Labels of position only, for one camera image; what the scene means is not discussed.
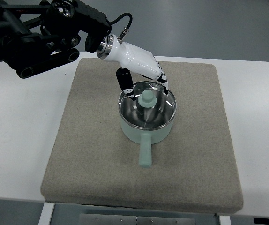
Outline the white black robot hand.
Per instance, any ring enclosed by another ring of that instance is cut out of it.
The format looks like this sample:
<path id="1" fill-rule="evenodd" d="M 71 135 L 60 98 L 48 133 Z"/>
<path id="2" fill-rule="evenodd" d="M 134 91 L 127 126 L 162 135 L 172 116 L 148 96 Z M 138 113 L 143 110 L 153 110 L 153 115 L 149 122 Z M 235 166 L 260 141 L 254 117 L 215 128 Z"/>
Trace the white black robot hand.
<path id="1" fill-rule="evenodd" d="M 133 101 L 136 98 L 131 72 L 158 81 L 164 87 L 165 95 L 168 95 L 169 86 L 166 75 L 151 52 L 126 42 L 120 43 L 115 35 L 110 34 L 98 47 L 97 56 L 105 61 L 120 64 L 120 68 L 116 71 L 119 86 Z"/>

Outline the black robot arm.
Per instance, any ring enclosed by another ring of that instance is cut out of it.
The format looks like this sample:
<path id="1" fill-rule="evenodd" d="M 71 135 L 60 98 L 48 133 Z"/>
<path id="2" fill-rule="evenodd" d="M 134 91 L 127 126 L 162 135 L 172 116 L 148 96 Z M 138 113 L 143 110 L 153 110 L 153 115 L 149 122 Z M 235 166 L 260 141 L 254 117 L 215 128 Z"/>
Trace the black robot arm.
<path id="1" fill-rule="evenodd" d="M 75 61 L 79 32 L 87 34 L 85 50 L 101 52 L 113 22 L 79 0 L 10 5 L 0 0 L 0 62 L 29 78 Z"/>

